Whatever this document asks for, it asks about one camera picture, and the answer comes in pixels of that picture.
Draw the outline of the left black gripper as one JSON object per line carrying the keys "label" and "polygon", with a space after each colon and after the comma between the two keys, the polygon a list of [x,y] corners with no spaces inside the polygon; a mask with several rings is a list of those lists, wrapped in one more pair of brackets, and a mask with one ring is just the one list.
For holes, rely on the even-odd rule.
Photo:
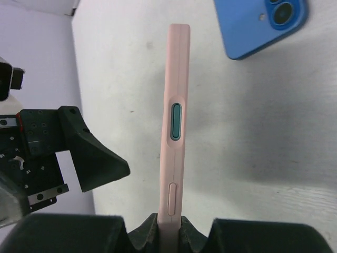
{"label": "left black gripper", "polygon": [[56,157],[66,146],[82,192],[130,175],[127,161],[91,133],[75,106],[1,115],[1,172],[23,191],[31,212],[69,191]]}

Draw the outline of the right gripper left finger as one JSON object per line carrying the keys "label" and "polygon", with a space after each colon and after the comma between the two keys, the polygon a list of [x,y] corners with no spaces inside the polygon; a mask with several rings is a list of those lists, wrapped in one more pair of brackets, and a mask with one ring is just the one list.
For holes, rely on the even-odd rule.
{"label": "right gripper left finger", "polygon": [[154,216],[127,233],[120,216],[32,214],[18,222],[1,252],[158,252]]}

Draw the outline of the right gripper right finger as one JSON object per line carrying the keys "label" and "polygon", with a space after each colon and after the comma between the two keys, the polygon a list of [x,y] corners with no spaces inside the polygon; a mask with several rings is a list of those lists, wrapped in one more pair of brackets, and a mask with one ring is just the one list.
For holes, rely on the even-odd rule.
{"label": "right gripper right finger", "polygon": [[299,223],[214,219],[209,235],[182,217],[178,252],[332,252],[313,227]]}

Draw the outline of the pink cased phone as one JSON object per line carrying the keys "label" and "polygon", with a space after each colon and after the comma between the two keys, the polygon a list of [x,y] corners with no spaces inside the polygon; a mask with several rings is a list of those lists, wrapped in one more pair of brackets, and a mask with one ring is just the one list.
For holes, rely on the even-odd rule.
{"label": "pink cased phone", "polygon": [[159,251],[177,252],[181,227],[191,30],[171,24],[167,37],[160,153]]}

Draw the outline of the blue phone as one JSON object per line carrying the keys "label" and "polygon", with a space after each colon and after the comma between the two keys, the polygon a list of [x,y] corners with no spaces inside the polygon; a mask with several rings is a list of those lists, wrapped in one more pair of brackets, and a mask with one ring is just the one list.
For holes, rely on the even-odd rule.
{"label": "blue phone", "polygon": [[308,1],[214,1],[227,57],[242,60],[303,27]]}

